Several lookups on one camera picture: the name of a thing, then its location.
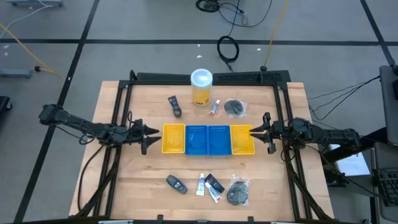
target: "black metal frame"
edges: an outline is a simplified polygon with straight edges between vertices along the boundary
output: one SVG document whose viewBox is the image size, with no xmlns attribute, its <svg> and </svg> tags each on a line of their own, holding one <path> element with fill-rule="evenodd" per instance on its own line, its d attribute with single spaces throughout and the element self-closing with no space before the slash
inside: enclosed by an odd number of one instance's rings
<svg viewBox="0 0 398 224">
<path fill-rule="evenodd" d="M 113 111 L 113 116 L 112 116 L 112 121 L 111 121 L 112 124 L 117 124 L 117 117 L 118 117 L 118 113 L 119 113 L 121 95 L 125 88 L 127 88 L 127 94 L 126 94 L 123 115 L 122 115 L 122 121 L 121 121 L 122 125 L 126 124 L 127 112 L 129 109 L 129 102 L 131 99 L 131 92 L 132 92 L 133 85 L 190 85 L 191 84 L 189 75 L 161 74 L 161 73 L 138 73 L 137 76 L 139 78 L 137 79 L 136 76 L 134 75 L 134 72 L 132 71 L 130 76 L 131 76 L 130 80 L 119 81 L 118 93 L 116 94 L 116 101 L 115 101 L 115 106 L 114 106 L 114 111 Z M 213 75 L 213 84 L 214 85 L 271 86 L 271 87 L 273 87 L 278 119 L 281 121 L 283 121 L 284 118 L 283 118 L 283 113 L 282 113 L 282 103 L 280 100 L 279 90 L 282 90 L 282 92 L 284 94 L 284 101 L 285 101 L 285 105 L 286 105 L 288 119 L 293 119 L 292 108 L 290 105 L 289 92 L 287 89 L 287 82 L 290 82 L 290 76 L 289 76 L 289 72 L 286 70 L 271 71 L 271 72 L 215 73 Z M 286 142 L 283 142 L 283 147 L 284 147 L 284 149 L 287 147 Z M 102 183 L 102 181 L 104 180 L 104 178 L 106 176 L 106 171 L 108 170 L 108 166 L 109 166 L 111 150 L 112 150 L 111 148 L 106 149 L 99 183 Z M 121 147 L 117 147 L 115 153 L 116 154 L 115 154 L 114 158 L 117 160 L 116 162 L 118 163 L 120 160 Z M 300 180 L 303 182 L 303 184 L 305 186 L 305 176 L 304 176 L 302 161 L 301 161 L 301 157 L 300 157 L 300 151 L 296 150 L 295 155 L 296 155 L 295 162 L 297 165 L 297 173 L 298 173 L 298 176 L 300 177 Z M 286 160 L 286 168 L 288 169 L 288 164 L 289 164 L 289 155 L 288 154 L 285 154 L 285 160 Z M 111 215 L 111 209 L 112 209 L 112 204 L 113 204 L 113 195 L 114 195 L 115 186 L 116 186 L 116 178 L 117 178 L 116 176 L 113 178 L 113 180 L 111 181 L 110 186 L 109 186 L 109 194 L 108 194 L 108 199 L 106 202 L 106 211 L 105 211 L 106 217 L 110 217 L 110 215 Z M 290 189 L 290 197 L 292 200 L 294 218 L 295 218 L 295 220 L 299 220 L 300 219 L 300 211 L 299 211 L 299 204 L 297 201 L 295 184 L 294 184 L 293 180 L 290 178 L 289 178 L 289 189 Z M 304 204 L 306 219 L 311 220 L 312 219 L 311 208 L 305 198 L 303 198 L 303 204 Z M 99 201 L 96 203 L 96 205 L 94 207 L 93 216 L 99 215 L 100 206 L 101 206 L 101 199 L 99 199 Z"/>
</svg>

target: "toothpaste tube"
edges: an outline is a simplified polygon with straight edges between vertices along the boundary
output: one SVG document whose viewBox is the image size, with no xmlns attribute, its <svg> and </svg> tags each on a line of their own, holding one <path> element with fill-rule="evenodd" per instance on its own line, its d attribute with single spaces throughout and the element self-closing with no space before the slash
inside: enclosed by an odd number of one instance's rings
<svg viewBox="0 0 398 224">
<path fill-rule="evenodd" d="M 205 174 L 204 173 L 200 174 L 197 195 L 205 196 Z"/>
<path fill-rule="evenodd" d="M 205 183 L 206 187 L 209 189 L 211 197 L 214 199 L 216 203 L 221 200 L 221 196 L 217 193 L 217 191 L 208 183 Z"/>
</svg>

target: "blue bin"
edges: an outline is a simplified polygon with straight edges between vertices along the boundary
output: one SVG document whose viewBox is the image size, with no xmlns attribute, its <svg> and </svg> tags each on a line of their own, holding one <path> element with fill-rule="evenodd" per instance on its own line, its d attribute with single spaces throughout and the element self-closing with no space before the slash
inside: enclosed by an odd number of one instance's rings
<svg viewBox="0 0 398 224">
<path fill-rule="evenodd" d="M 208 132 L 210 155 L 227 156 L 232 154 L 229 126 L 209 126 Z"/>
<path fill-rule="evenodd" d="M 185 154 L 209 155 L 208 126 L 187 125 L 185 127 Z"/>
</svg>

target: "wooden table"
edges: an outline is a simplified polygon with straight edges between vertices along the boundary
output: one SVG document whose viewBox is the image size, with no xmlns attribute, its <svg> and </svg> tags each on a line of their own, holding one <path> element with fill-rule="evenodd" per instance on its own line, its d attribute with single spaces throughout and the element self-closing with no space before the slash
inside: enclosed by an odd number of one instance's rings
<svg viewBox="0 0 398 224">
<path fill-rule="evenodd" d="M 93 121 L 110 123 L 113 113 L 118 82 L 103 82 L 99 93 Z M 310 120 L 307 97 L 303 83 L 288 83 L 294 117 Z M 284 118 L 287 118 L 280 91 Z M 167 98 L 176 95 L 182 109 L 182 117 L 175 118 Z M 160 130 L 165 123 L 230 125 L 262 124 L 262 115 L 268 111 L 272 120 L 277 119 L 274 92 L 268 86 L 214 86 L 212 100 L 208 106 L 199 107 L 192 103 L 191 86 L 133 86 L 130 110 L 133 119 L 142 118 L 144 123 Z M 228 98 L 243 100 L 248 104 L 246 117 L 229 118 L 223 109 Z M 215 115 L 209 111 L 215 100 L 220 99 L 220 107 Z M 146 156 L 141 155 L 140 145 L 123 146 L 119 165 L 118 180 L 114 195 L 111 218 L 155 220 L 164 215 L 165 220 L 225 220 L 245 221 L 253 216 L 255 221 L 293 221 L 293 212 L 287 181 L 285 163 L 280 159 L 282 145 L 275 141 L 277 152 L 267 153 L 267 144 L 255 140 L 256 154 L 247 156 L 186 156 L 185 154 L 162 154 L 162 141 L 148 148 Z M 99 148 L 98 143 L 87 145 L 82 167 Z M 314 199 L 333 217 L 328 189 L 323 175 L 319 154 L 313 149 L 303 149 L 302 163 L 307 187 Z M 84 205 L 98 186 L 104 150 L 89 164 L 82 189 L 81 204 Z M 228 188 L 232 174 L 251 179 L 249 205 L 234 206 L 227 202 L 226 191 L 223 199 L 215 203 L 206 189 L 205 196 L 196 196 L 200 173 L 212 173 L 220 183 Z M 172 174 L 180 178 L 188 188 L 186 195 L 172 189 L 165 178 Z M 104 211 L 105 190 L 101 213 Z M 297 190 L 301 217 L 305 217 L 302 196 Z M 73 198 L 70 214 L 77 212 L 76 196 Z"/>
</svg>

